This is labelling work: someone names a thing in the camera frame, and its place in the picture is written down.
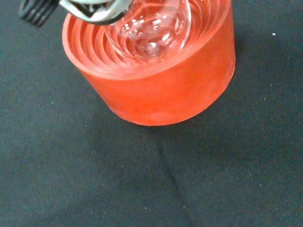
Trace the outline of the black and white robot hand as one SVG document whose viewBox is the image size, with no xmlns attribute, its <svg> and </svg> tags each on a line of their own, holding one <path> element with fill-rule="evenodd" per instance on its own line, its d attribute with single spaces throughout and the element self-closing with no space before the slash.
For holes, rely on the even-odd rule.
<svg viewBox="0 0 303 227">
<path fill-rule="evenodd" d="M 132 3 L 132 0 L 22 0 L 18 15 L 39 28 L 60 6 L 87 23 L 106 26 L 119 21 Z"/>
</svg>

